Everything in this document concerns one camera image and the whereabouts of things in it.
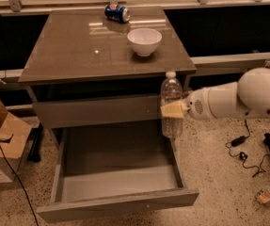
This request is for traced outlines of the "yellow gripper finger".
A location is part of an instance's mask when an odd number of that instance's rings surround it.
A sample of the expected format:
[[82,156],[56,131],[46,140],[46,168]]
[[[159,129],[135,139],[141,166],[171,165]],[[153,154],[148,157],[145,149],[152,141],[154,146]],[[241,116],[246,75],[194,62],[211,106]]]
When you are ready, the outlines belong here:
[[175,101],[160,107],[163,118],[181,119],[184,118],[189,110],[184,100]]

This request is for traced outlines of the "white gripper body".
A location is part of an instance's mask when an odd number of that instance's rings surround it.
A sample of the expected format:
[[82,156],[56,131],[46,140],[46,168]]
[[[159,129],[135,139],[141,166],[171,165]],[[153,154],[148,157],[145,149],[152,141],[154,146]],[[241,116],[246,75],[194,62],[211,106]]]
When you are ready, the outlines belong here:
[[214,113],[210,108],[210,88],[191,91],[186,98],[189,107],[189,116],[197,121],[214,119]]

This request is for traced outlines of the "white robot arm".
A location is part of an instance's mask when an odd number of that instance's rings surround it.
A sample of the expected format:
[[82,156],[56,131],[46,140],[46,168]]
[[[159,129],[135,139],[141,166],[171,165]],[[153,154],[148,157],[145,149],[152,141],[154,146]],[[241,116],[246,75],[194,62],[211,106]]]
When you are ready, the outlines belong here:
[[238,82],[195,90],[160,109],[164,118],[173,119],[270,119],[270,69],[252,69]]

